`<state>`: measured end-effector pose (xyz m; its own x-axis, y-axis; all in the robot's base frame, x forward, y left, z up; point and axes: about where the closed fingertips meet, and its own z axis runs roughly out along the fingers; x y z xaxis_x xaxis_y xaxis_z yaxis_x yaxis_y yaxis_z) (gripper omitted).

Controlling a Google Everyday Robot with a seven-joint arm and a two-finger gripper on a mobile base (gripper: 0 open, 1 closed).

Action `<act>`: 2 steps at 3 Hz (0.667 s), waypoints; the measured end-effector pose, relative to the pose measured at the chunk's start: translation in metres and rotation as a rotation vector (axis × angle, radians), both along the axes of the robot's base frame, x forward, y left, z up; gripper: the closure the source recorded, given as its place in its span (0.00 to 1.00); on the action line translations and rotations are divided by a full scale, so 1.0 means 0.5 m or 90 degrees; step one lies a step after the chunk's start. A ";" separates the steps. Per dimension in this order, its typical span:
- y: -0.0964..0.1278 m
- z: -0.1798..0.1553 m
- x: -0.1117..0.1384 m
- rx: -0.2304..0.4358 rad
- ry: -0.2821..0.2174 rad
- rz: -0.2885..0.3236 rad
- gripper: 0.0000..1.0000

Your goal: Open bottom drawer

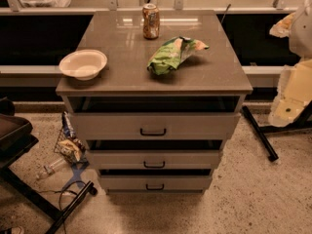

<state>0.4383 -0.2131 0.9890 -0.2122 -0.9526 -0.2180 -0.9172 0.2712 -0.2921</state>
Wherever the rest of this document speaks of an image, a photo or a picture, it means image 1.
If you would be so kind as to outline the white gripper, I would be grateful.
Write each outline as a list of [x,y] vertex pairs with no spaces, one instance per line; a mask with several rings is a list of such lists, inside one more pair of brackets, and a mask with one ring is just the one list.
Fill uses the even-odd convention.
[[[275,23],[269,34],[284,38],[290,34],[294,13]],[[280,98],[273,101],[268,116],[274,127],[286,127],[293,123],[312,100],[312,59],[302,60],[294,67],[286,67],[280,76]]]

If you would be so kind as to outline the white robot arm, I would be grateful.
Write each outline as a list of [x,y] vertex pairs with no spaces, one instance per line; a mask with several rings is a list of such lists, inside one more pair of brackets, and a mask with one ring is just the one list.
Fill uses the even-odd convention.
[[274,127],[293,123],[312,101],[312,1],[274,24],[269,33],[289,37],[289,48],[300,57],[294,67],[285,66],[268,117]]

